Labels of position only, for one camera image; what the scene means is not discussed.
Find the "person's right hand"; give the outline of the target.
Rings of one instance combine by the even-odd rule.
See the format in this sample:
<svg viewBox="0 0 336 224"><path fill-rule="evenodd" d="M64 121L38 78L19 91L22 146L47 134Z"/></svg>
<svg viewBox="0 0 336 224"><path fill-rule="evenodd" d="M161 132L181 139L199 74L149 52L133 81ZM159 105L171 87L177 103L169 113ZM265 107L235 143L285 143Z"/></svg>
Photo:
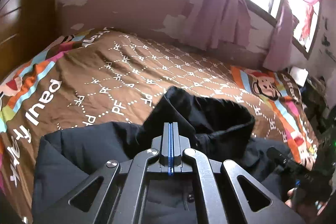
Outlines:
<svg viewBox="0 0 336 224"><path fill-rule="evenodd" d="M313 223L317 219L317 217L323 212L324 208L327 205L327 202L319 202L318 205L307 205L304 203L300 203L294 209L292 205L292 196L295 190L296 188L292 188L288 191L288 200L285 202L285 204L292 208L296 213L298 213L306 223Z"/></svg>

